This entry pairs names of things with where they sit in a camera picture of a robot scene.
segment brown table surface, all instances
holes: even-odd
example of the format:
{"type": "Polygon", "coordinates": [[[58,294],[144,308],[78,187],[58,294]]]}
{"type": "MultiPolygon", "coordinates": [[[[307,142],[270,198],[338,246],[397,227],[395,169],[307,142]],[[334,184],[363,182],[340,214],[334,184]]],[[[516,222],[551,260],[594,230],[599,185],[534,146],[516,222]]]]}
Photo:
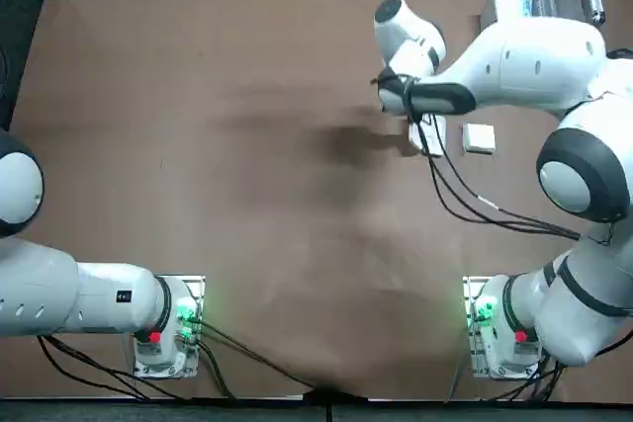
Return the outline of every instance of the brown table surface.
{"type": "MultiPolygon", "coordinates": [[[[40,159],[43,212],[25,237],[77,260],[207,276],[207,317],[299,376],[384,398],[443,398],[466,351],[461,279],[541,267],[570,244],[467,225],[439,204],[402,120],[379,112],[372,18],[382,0],[46,0],[13,133],[40,159]]],[[[486,0],[407,0],[450,64],[486,0]]],[[[604,0],[608,47],[633,0],[604,0]]],[[[449,121],[469,183],[501,205],[582,228],[541,192],[547,114],[449,121]],[[459,124],[496,127],[462,156],[459,124]]],[[[125,366],[121,336],[67,337],[125,366]]],[[[1,342],[2,395],[105,394],[58,375],[33,338],[1,342]]],[[[306,388],[220,345],[240,395],[306,388]]],[[[632,348],[569,370],[559,396],[633,402],[632,348]]],[[[94,380],[107,378],[61,359],[94,380]]],[[[207,371],[170,382],[218,394],[207,371]]],[[[458,397],[498,382],[464,377],[458,397]]]]}

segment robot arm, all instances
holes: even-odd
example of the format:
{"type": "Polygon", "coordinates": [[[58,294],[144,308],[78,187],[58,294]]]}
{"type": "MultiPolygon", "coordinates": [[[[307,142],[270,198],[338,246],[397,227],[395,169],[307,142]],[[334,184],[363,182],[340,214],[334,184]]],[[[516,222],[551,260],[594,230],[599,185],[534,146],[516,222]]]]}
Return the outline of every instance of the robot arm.
{"type": "Polygon", "coordinates": [[[633,308],[633,62],[607,59],[590,25],[529,18],[491,25],[434,74],[444,39],[404,0],[385,1],[375,28],[384,112],[419,121],[513,105],[562,119],[537,158],[539,182],[557,207],[594,225],[541,270],[491,278],[478,299],[493,309],[481,334],[499,378],[534,371],[541,345],[565,365],[586,364],[633,308]]]}
{"type": "Polygon", "coordinates": [[[186,284],[130,264],[78,263],[10,237],[34,219],[43,195],[35,155],[0,130],[0,336],[131,332],[147,376],[188,374],[179,311],[201,315],[186,284]]]}
{"type": "Polygon", "coordinates": [[[407,99],[418,114],[467,114],[507,104],[564,112],[589,97],[588,85],[605,62],[604,40],[594,27],[536,17],[492,24],[449,68],[433,75],[446,45],[432,24],[404,0],[385,1],[374,23],[386,64],[379,97],[395,115],[406,113],[409,78],[414,80],[407,99]]]}
{"type": "Polygon", "coordinates": [[[22,231],[44,197],[44,176],[26,145],[0,129],[0,238],[22,231]]]}

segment mounting plate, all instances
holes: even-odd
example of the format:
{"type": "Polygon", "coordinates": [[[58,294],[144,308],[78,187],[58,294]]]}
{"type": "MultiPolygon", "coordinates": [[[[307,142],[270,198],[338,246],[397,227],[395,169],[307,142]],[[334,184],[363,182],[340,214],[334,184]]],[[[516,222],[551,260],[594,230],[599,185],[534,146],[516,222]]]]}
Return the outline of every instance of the mounting plate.
{"type": "Polygon", "coordinates": [[[135,342],[135,376],[147,379],[192,378],[198,372],[198,339],[200,325],[185,323],[179,318],[191,311],[202,319],[205,297],[205,276],[161,275],[169,286],[172,311],[169,323],[156,343],[135,342]]]}
{"type": "Polygon", "coordinates": [[[486,361],[486,351],[479,324],[471,323],[474,316],[473,303],[475,298],[480,294],[489,279],[490,277],[471,276],[462,278],[464,303],[466,307],[466,328],[468,328],[468,344],[471,350],[471,366],[475,378],[490,377],[490,369],[486,361]]]}

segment wire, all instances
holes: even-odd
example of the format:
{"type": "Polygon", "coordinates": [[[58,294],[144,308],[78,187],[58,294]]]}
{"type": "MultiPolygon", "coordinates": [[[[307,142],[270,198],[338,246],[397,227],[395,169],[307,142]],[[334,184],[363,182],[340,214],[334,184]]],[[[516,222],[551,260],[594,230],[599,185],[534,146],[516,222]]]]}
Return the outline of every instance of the wire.
{"type": "MultiPolygon", "coordinates": [[[[381,78],[374,78],[370,81],[370,84],[379,84],[381,82],[393,79],[393,78],[397,78],[399,80],[402,80],[403,78],[405,78],[407,81],[412,81],[415,78],[410,76],[410,75],[406,75],[406,74],[394,74],[394,75],[388,75],[388,76],[384,76],[381,78]]],[[[428,142],[426,140],[426,136],[424,134],[424,131],[422,129],[422,127],[420,126],[419,122],[417,122],[414,117],[412,116],[412,106],[410,103],[410,98],[405,99],[404,98],[404,104],[405,107],[407,109],[407,116],[409,118],[409,120],[414,123],[417,127],[417,131],[420,137],[420,141],[422,142],[422,147],[423,149],[427,150],[426,153],[426,158],[428,161],[428,166],[431,172],[431,179],[433,181],[433,186],[435,188],[435,192],[437,194],[437,197],[440,201],[440,203],[442,204],[442,206],[444,206],[444,208],[453,216],[462,219],[466,222],[472,222],[472,223],[486,223],[486,224],[495,224],[499,227],[502,227],[504,229],[508,229],[508,230],[512,230],[512,231],[516,231],[516,232],[522,232],[525,234],[548,234],[548,235],[554,235],[554,236],[559,236],[559,237],[567,237],[570,239],[575,239],[578,234],[570,234],[573,233],[573,231],[567,230],[565,228],[562,228],[561,226],[556,226],[554,224],[550,224],[550,223],[546,223],[545,221],[540,221],[538,219],[534,219],[534,218],[530,218],[527,216],[521,216],[520,214],[516,214],[513,213],[512,215],[514,216],[521,216],[521,219],[523,219],[523,221],[504,221],[504,220],[497,220],[497,219],[492,219],[489,216],[475,210],[471,205],[469,205],[457,192],[455,192],[455,190],[453,190],[453,188],[448,184],[448,181],[444,178],[444,176],[442,175],[441,171],[439,170],[439,168],[437,167],[437,165],[435,164],[435,161],[433,159],[433,157],[430,155],[430,153],[428,153],[428,151],[430,150],[429,146],[428,146],[428,142]],[[466,217],[463,216],[462,214],[457,213],[456,211],[451,210],[448,205],[446,204],[446,202],[444,201],[444,198],[442,197],[442,194],[440,192],[438,183],[437,183],[437,177],[439,177],[439,179],[441,180],[441,182],[443,183],[443,185],[446,187],[446,189],[449,191],[449,193],[457,200],[457,202],[464,207],[467,211],[469,211],[470,213],[474,214],[475,216],[477,216],[480,219],[474,219],[471,217],[466,217]]],[[[476,196],[480,201],[484,201],[484,203],[486,203],[489,206],[492,206],[493,208],[497,208],[497,206],[495,204],[493,204],[490,201],[485,201],[485,199],[481,199],[479,197],[479,195],[475,194],[475,192],[473,192],[470,188],[469,188],[470,192],[476,196]]]]}
{"type": "Polygon", "coordinates": [[[112,387],[111,385],[107,385],[107,384],[100,384],[98,382],[93,382],[91,380],[85,380],[84,378],[80,378],[79,376],[75,376],[71,373],[69,373],[67,370],[65,370],[64,368],[62,368],[57,361],[54,359],[54,357],[52,356],[52,354],[48,351],[48,348],[46,347],[46,344],[44,342],[44,338],[41,336],[38,336],[38,343],[40,343],[40,348],[42,348],[42,352],[44,353],[46,359],[48,360],[48,362],[56,369],[58,370],[60,373],[62,373],[64,376],[66,376],[67,378],[70,378],[72,380],[76,380],[77,382],[81,382],[83,384],[86,385],[90,385],[92,387],[98,387],[101,389],[107,389],[110,390],[112,392],[116,392],[118,394],[123,394],[123,395],[127,395],[129,397],[133,397],[134,399],[137,400],[146,400],[147,397],[146,396],[140,396],[137,393],[133,393],[133,392],[129,392],[127,390],[123,390],[123,389],[118,389],[116,387],[112,387]]]}
{"type": "MultiPolygon", "coordinates": [[[[435,133],[437,134],[438,137],[441,136],[441,133],[439,132],[439,126],[437,125],[437,117],[435,117],[433,115],[433,125],[435,127],[435,133]]],[[[442,150],[442,153],[444,154],[444,157],[446,158],[446,162],[448,163],[449,167],[451,168],[451,170],[453,171],[453,173],[455,174],[455,176],[457,177],[457,180],[459,181],[459,183],[462,184],[462,186],[466,189],[466,191],[471,194],[473,197],[475,197],[477,200],[479,200],[480,202],[483,202],[484,204],[494,208],[495,210],[506,214],[508,216],[512,216],[512,217],[516,217],[518,219],[523,219],[535,224],[540,224],[542,225],[544,228],[547,229],[552,229],[552,230],[556,230],[561,232],[562,234],[565,234],[562,237],[568,237],[569,239],[573,239],[573,240],[579,240],[580,239],[580,234],[572,231],[570,229],[567,229],[563,226],[558,226],[556,224],[552,224],[550,222],[547,221],[542,221],[540,219],[536,219],[534,217],[530,217],[530,216],[525,216],[523,214],[519,214],[516,212],[512,212],[512,211],[507,211],[501,207],[498,207],[497,205],[495,205],[493,202],[491,202],[490,200],[488,200],[485,197],[482,197],[481,195],[479,195],[478,193],[475,193],[473,191],[473,189],[471,187],[468,186],[468,184],[466,183],[466,181],[462,178],[462,176],[459,174],[459,172],[457,171],[457,168],[455,168],[455,165],[453,164],[453,161],[450,159],[450,157],[448,156],[448,152],[446,151],[446,147],[444,147],[444,143],[442,142],[442,140],[438,140],[440,148],[442,150]]]]}
{"type": "Polygon", "coordinates": [[[543,375],[540,375],[538,377],[535,376],[536,373],[534,373],[532,376],[530,376],[530,378],[526,382],[524,382],[519,387],[516,387],[516,388],[514,388],[512,390],[509,390],[507,392],[504,392],[503,394],[496,395],[495,397],[491,397],[489,399],[486,399],[486,401],[493,402],[493,401],[496,401],[496,400],[501,400],[501,399],[504,399],[506,397],[512,396],[512,395],[514,395],[514,393],[516,391],[524,390],[525,388],[530,387],[531,385],[537,383],[539,380],[543,380],[545,378],[548,378],[549,376],[553,375],[555,372],[556,372],[555,370],[551,370],[551,371],[548,371],[547,373],[545,373],[543,375]]]}
{"type": "Polygon", "coordinates": [[[198,342],[198,346],[200,347],[202,351],[205,352],[205,354],[207,355],[207,358],[209,358],[209,361],[211,362],[211,366],[214,370],[214,375],[216,378],[216,383],[218,384],[218,387],[220,388],[222,395],[228,399],[237,399],[237,397],[233,395],[233,393],[230,391],[230,389],[226,385],[225,377],[222,375],[222,371],[220,370],[220,365],[218,364],[218,360],[216,359],[216,356],[214,355],[214,353],[211,351],[211,348],[209,348],[202,341],[198,342]]]}
{"type": "Polygon", "coordinates": [[[232,343],[233,345],[237,346],[238,348],[240,348],[242,351],[244,351],[247,356],[255,361],[258,361],[259,363],[263,363],[264,365],[272,368],[273,370],[275,370],[277,373],[280,373],[282,375],[284,375],[286,378],[288,378],[289,380],[293,380],[295,382],[299,382],[303,385],[306,385],[312,389],[316,389],[317,387],[310,383],[307,382],[305,380],[302,380],[300,378],[297,378],[296,376],[293,376],[292,374],[290,374],[289,372],[287,372],[286,370],[284,370],[282,367],[280,367],[279,365],[277,365],[276,363],[273,363],[272,361],[270,361],[267,358],[264,358],[263,356],[255,353],[254,351],[252,351],[251,349],[249,349],[247,346],[242,345],[241,343],[239,343],[237,340],[235,340],[234,338],[228,336],[226,333],[224,333],[222,330],[220,330],[219,328],[217,328],[216,326],[207,323],[206,321],[203,320],[189,320],[191,323],[198,323],[206,328],[209,328],[211,331],[219,334],[220,336],[222,336],[223,338],[225,338],[226,340],[228,340],[230,343],[232,343]]]}
{"type": "Polygon", "coordinates": [[[617,350],[620,346],[622,346],[623,344],[627,343],[631,338],[633,338],[633,330],[629,331],[628,334],[622,338],[621,340],[605,347],[602,348],[600,351],[597,352],[596,356],[602,356],[605,355],[606,353],[610,353],[613,350],[617,350]]]}
{"type": "MultiPolygon", "coordinates": [[[[104,373],[107,373],[108,375],[112,376],[113,378],[115,378],[116,380],[120,381],[121,383],[123,383],[124,385],[128,385],[128,383],[124,380],[121,380],[119,378],[119,376],[123,376],[126,378],[130,378],[131,380],[135,380],[138,382],[141,382],[143,384],[145,384],[148,387],[151,387],[154,390],[157,390],[158,392],[168,396],[168,397],[172,397],[174,399],[177,400],[186,400],[184,397],[181,397],[179,395],[173,394],[165,389],[163,389],[162,387],[160,387],[159,385],[156,385],[152,382],[149,382],[148,380],[145,380],[143,378],[139,378],[138,376],[135,376],[133,374],[130,374],[128,372],[125,371],[121,371],[121,370],[116,370],[113,368],[108,368],[105,367],[103,365],[101,365],[100,363],[96,362],[94,359],[90,358],[88,355],[86,355],[85,353],[82,353],[79,350],[76,350],[70,346],[68,346],[67,344],[65,344],[64,342],[62,342],[61,340],[58,340],[57,338],[53,337],[53,336],[46,336],[44,337],[44,339],[46,339],[46,341],[52,345],[57,351],[81,362],[84,363],[85,365],[91,366],[97,370],[103,371],[104,373]]],[[[136,390],[136,387],[134,386],[130,386],[128,385],[129,388],[131,388],[132,390],[136,390]]]]}

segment black cable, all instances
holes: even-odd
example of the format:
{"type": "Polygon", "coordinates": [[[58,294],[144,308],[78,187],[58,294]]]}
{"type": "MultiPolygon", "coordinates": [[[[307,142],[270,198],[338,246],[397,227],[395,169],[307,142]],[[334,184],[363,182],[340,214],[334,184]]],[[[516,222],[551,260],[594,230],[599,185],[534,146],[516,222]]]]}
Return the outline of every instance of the black cable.
{"type": "Polygon", "coordinates": [[[88,355],[86,355],[85,353],[82,353],[79,350],[76,350],[74,348],[72,348],[71,346],[68,346],[67,344],[65,344],[64,342],[62,342],[61,340],[53,337],[53,336],[46,336],[45,339],[48,341],[48,343],[50,345],[52,345],[57,351],[71,357],[74,358],[75,360],[84,363],[88,366],[91,366],[97,370],[103,371],[104,373],[109,374],[110,376],[112,376],[113,378],[115,378],[116,380],[120,381],[121,383],[123,383],[124,385],[128,385],[128,383],[124,380],[121,380],[120,378],[118,378],[118,376],[123,376],[126,378],[130,378],[131,380],[135,380],[138,381],[142,384],[145,384],[147,387],[151,387],[154,390],[157,390],[158,392],[168,396],[168,397],[172,397],[176,400],[186,400],[184,397],[181,397],[179,395],[173,394],[165,389],[163,389],[162,387],[160,387],[159,385],[154,384],[153,382],[150,382],[148,380],[145,380],[143,378],[139,378],[138,376],[135,376],[133,374],[127,373],[125,371],[121,371],[121,370],[116,370],[114,368],[108,368],[103,366],[102,364],[98,363],[97,361],[95,361],[94,359],[90,358],[88,355]]]}
{"type": "Polygon", "coordinates": [[[548,378],[549,376],[553,375],[554,373],[555,373],[555,370],[551,370],[551,371],[548,371],[547,373],[544,373],[543,375],[541,375],[539,377],[534,377],[534,378],[530,377],[529,380],[524,382],[519,387],[516,387],[516,388],[514,388],[512,390],[509,390],[507,392],[504,392],[503,394],[496,395],[495,397],[491,397],[489,399],[486,399],[486,401],[493,402],[493,401],[496,401],[496,400],[501,400],[501,399],[504,399],[506,397],[512,396],[512,395],[514,395],[514,393],[516,391],[522,391],[522,390],[526,389],[527,387],[530,387],[531,385],[535,384],[537,381],[543,380],[545,378],[548,378]]]}
{"type": "Polygon", "coordinates": [[[233,399],[233,400],[237,399],[237,397],[235,397],[235,395],[230,391],[230,389],[226,385],[225,377],[222,375],[222,371],[220,370],[220,365],[218,364],[216,355],[214,355],[213,351],[211,351],[211,348],[209,348],[202,341],[198,342],[198,346],[200,347],[202,351],[205,352],[205,354],[207,355],[207,358],[209,358],[209,361],[211,362],[211,366],[214,370],[216,383],[218,384],[218,387],[220,388],[222,395],[228,399],[233,399]]]}
{"type": "Polygon", "coordinates": [[[633,338],[633,330],[629,331],[627,333],[627,335],[622,338],[621,340],[605,347],[602,348],[600,351],[597,352],[596,356],[602,356],[605,355],[606,353],[610,353],[613,350],[617,350],[620,346],[622,346],[623,344],[627,343],[631,338],[633,338]]]}
{"type": "MultiPolygon", "coordinates": [[[[420,138],[422,140],[422,146],[428,151],[429,147],[428,147],[428,143],[426,142],[426,138],[424,137],[424,131],[422,130],[422,127],[419,125],[419,123],[416,123],[416,125],[417,125],[418,133],[420,134],[420,138]]],[[[524,234],[549,234],[549,235],[556,235],[556,236],[559,235],[558,233],[555,233],[552,230],[543,229],[540,225],[538,225],[536,223],[516,222],[516,221],[508,222],[508,221],[503,221],[503,220],[492,219],[491,217],[486,216],[482,212],[479,212],[479,211],[475,210],[462,197],[460,197],[459,194],[457,192],[455,192],[455,190],[453,190],[453,188],[448,184],[448,181],[444,178],[444,176],[442,175],[440,170],[437,168],[437,165],[435,165],[435,162],[434,162],[433,158],[430,156],[430,153],[426,154],[426,158],[428,160],[428,164],[429,164],[429,167],[430,167],[430,170],[431,170],[431,178],[433,179],[433,184],[435,186],[437,185],[436,184],[436,180],[435,180],[435,174],[437,174],[437,176],[440,178],[440,180],[442,181],[442,183],[444,184],[446,189],[449,191],[449,193],[453,196],[453,198],[455,198],[455,200],[457,200],[457,202],[462,207],[464,207],[466,210],[468,210],[469,212],[471,212],[475,216],[479,217],[483,221],[480,221],[480,220],[477,220],[477,219],[472,219],[472,218],[467,218],[465,216],[457,214],[456,212],[450,210],[447,207],[447,205],[444,202],[444,200],[442,200],[440,198],[440,202],[442,203],[442,206],[444,206],[444,208],[448,212],[450,212],[452,215],[454,215],[455,217],[463,219],[463,220],[465,220],[467,222],[495,224],[495,225],[497,225],[499,227],[502,227],[504,229],[508,229],[508,230],[516,231],[516,232],[522,232],[524,234]],[[517,226],[528,226],[528,227],[532,227],[533,229],[524,228],[524,227],[517,227],[517,226]]],[[[435,187],[435,191],[438,192],[438,190],[439,190],[439,188],[436,186],[435,187]]]]}
{"type": "Polygon", "coordinates": [[[76,380],[77,382],[81,382],[81,383],[86,384],[86,385],[90,385],[92,387],[98,387],[100,389],[107,389],[107,390],[110,390],[112,392],[116,392],[118,394],[127,395],[129,397],[133,397],[136,400],[145,400],[144,398],[139,397],[137,394],[135,394],[133,392],[129,392],[129,391],[123,390],[123,389],[117,389],[116,387],[112,387],[111,385],[107,385],[107,384],[100,384],[98,382],[93,382],[91,380],[85,380],[84,378],[80,378],[79,376],[76,376],[76,375],[73,375],[73,374],[69,373],[67,370],[62,368],[57,363],[57,361],[54,359],[54,357],[50,354],[50,352],[48,351],[48,348],[46,347],[46,344],[44,342],[44,338],[42,338],[41,336],[38,336],[37,338],[38,338],[38,343],[40,343],[40,348],[42,348],[42,352],[44,353],[44,355],[45,355],[46,359],[48,360],[48,362],[56,370],[58,370],[60,373],[62,373],[67,378],[70,378],[72,380],[76,380]]]}
{"type": "Polygon", "coordinates": [[[61,341],[57,340],[54,337],[44,337],[44,339],[58,352],[63,353],[66,356],[69,356],[70,358],[73,358],[77,361],[79,361],[80,363],[83,363],[85,365],[91,366],[97,370],[100,371],[104,371],[105,373],[107,373],[108,375],[110,375],[112,378],[114,378],[115,380],[117,380],[118,382],[120,382],[122,385],[124,385],[125,387],[127,387],[128,389],[132,390],[133,392],[135,392],[136,394],[138,394],[138,396],[142,399],[149,399],[149,397],[147,397],[147,395],[143,394],[140,390],[138,390],[133,384],[130,384],[129,382],[127,382],[126,380],[124,380],[123,378],[120,378],[117,374],[112,373],[110,371],[108,371],[107,368],[102,367],[99,363],[97,363],[96,361],[92,360],[90,357],[88,357],[87,355],[79,352],[78,350],[74,350],[73,348],[70,347],[66,347],[66,345],[64,343],[62,343],[61,341]]]}
{"type": "MultiPolygon", "coordinates": [[[[394,75],[384,76],[384,77],[381,77],[381,78],[374,78],[374,79],[372,79],[370,81],[370,84],[377,84],[377,83],[384,82],[384,81],[387,81],[387,80],[390,80],[390,79],[394,79],[394,78],[397,78],[399,80],[402,80],[402,78],[406,78],[407,81],[414,80],[414,78],[412,76],[410,76],[410,75],[394,74],[394,75]]],[[[471,205],[469,205],[466,201],[464,201],[464,199],[462,197],[460,197],[459,194],[457,194],[455,192],[455,190],[453,190],[453,188],[448,184],[448,181],[444,178],[444,176],[442,175],[441,171],[439,170],[439,168],[435,164],[435,162],[433,160],[433,157],[430,155],[430,152],[429,152],[430,148],[429,148],[428,143],[426,141],[426,136],[424,134],[424,131],[422,130],[420,124],[412,116],[413,113],[412,113],[412,105],[410,103],[410,97],[403,98],[403,103],[404,103],[405,107],[407,108],[407,116],[408,116],[409,120],[411,122],[413,122],[416,125],[416,127],[417,127],[417,132],[419,134],[420,141],[422,142],[422,147],[423,147],[423,149],[425,149],[427,151],[426,158],[427,158],[427,161],[428,161],[428,166],[429,166],[430,171],[431,171],[431,178],[433,180],[433,186],[435,187],[435,192],[437,194],[437,197],[440,200],[440,203],[442,204],[442,206],[444,206],[444,208],[450,214],[452,214],[453,216],[455,216],[455,217],[457,217],[459,219],[467,221],[467,222],[495,224],[495,225],[497,225],[499,227],[502,227],[504,229],[508,229],[508,230],[512,230],[512,231],[516,231],[516,232],[522,232],[522,233],[526,233],[526,234],[548,234],[548,235],[554,235],[554,236],[559,236],[559,237],[571,238],[570,235],[566,234],[563,231],[564,228],[561,228],[560,226],[555,226],[554,224],[545,223],[545,221],[539,221],[539,220],[534,219],[534,218],[529,218],[529,219],[533,219],[532,222],[530,222],[529,220],[527,220],[527,221],[520,221],[520,222],[497,220],[497,219],[492,219],[492,218],[486,216],[485,214],[475,210],[471,205]],[[439,191],[439,187],[437,185],[436,175],[440,178],[440,180],[442,181],[442,183],[444,184],[446,189],[459,202],[459,204],[462,205],[467,211],[469,211],[472,214],[474,214],[475,216],[479,217],[481,220],[465,217],[465,216],[463,216],[461,214],[458,214],[457,212],[451,210],[448,207],[448,205],[446,204],[446,202],[444,201],[443,197],[441,196],[441,192],[439,191]]]]}
{"type": "MultiPolygon", "coordinates": [[[[439,126],[437,125],[437,118],[433,115],[433,124],[435,126],[435,133],[437,133],[437,136],[440,137],[441,134],[439,132],[439,126]]],[[[457,177],[457,180],[459,181],[459,183],[462,184],[462,186],[466,189],[466,191],[468,193],[470,193],[474,198],[476,198],[479,201],[482,201],[488,205],[492,205],[493,208],[499,212],[502,212],[503,214],[506,214],[508,216],[512,216],[512,217],[516,217],[518,219],[523,219],[535,224],[539,224],[541,226],[543,226],[546,229],[552,229],[558,232],[561,232],[562,235],[561,237],[569,237],[570,239],[573,240],[579,240],[581,238],[580,234],[572,231],[570,229],[567,229],[563,226],[559,226],[557,224],[552,224],[550,222],[547,221],[542,221],[540,219],[536,219],[534,217],[531,216],[525,216],[523,214],[519,214],[517,212],[512,212],[512,211],[508,211],[505,210],[501,207],[498,207],[497,205],[493,204],[490,200],[487,200],[486,198],[482,197],[481,195],[479,195],[478,193],[475,193],[475,191],[473,191],[473,189],[471,187],[468,186],[468,184],[466,183],[466,181],[462,178],[462,176],[459,174],[459,172],[457,171],[457,168],[455,167],[455,165],[453,164],[453,161],[450,159],[450,157],[448,156],[448,152],[446,152],[446,148],[444,147],[444,143],[441,140],[439,141],[439,145],[441,147],[442,153],[444,154],[444,157],[446,158],[446,162],[448,163],[449,167],[451,168],[451,170],[453,171],[453,173],[455,174],[455,176],[457,177]]]]}
{"type": "Polygon", "coordinates": [[[550,400],[550,397],[552,396],[552,394],[554,393],[554,389],[556,388],[556,384],[558,384],[559,379],[563,375],[564,369],[565,366],[563,366],[559,362],[556,362],[556,365],[554,366],[554,375],[548,382],[547,386],[545,386],[545,389],[543,389],[542,393],[535,396],[536,401],[547,402],[548,400],[550,400]]]}
{"type": "Polygon", "coordinates": [[[293,380],[295,382],[299,382],[303,385],[306,385],[312,389],[316,389],[317,387],[310,383],[307,382],[305,380],[302,380],[300,378],[297,378],[296,376],[291,375],[290,373],[288,373],[286,370],[284,370],[283,368],[281,368],[279,365],[277,365],[276,363],[273,363],[272,361],[270,361],[269,359],[255,353],[254,351],[252,351],[251,349],[249,349],[247,346],[242,345],[240,342],[238,342],[237,340],[235,340],[234,338],[228,336],[226,333],[224,333],[222,330],[220,330],[219,328],[217,328],[216,326],[207,323],[206,321],[203,320],[189,320],[191,323],[197,323],[200,324],[206,328],[209,328],[211,331],[219,334],[220,336],[222,336],[223,338],[225,338],[226,340],[228,340],[230,343],[232,343],[233,345],[237,346],[238,348],[240,348],[241,350],[245,351],[249,357],[251,359],[254,359],[255,361],[258,361],[259,363],[263,363],[264,365],[272,368],[273,370],[275,370],[277,373],[280,373],[282,375],[284,375],[286,378],[288,378],[289,380],[293,380]]]}
{"type": "MultiPolygon", "coordinates": [[[[547,365],[550,362],[550,355],[547,354],[545,350],[543,350],[543,353],[545,354],[545,357],[538,365],[539,374],[542,374],[545,371],[545,369],[547,368],[547,365]]],[[[540,388],[541,388],[541,380],[539,380],[536,384],[534,384],[534,388],[532,389],[532,393],[530,394],[530,399],[533,399],[534,397],[536,397],[536,394],[538,394],[538,391],[540,388]]]]}

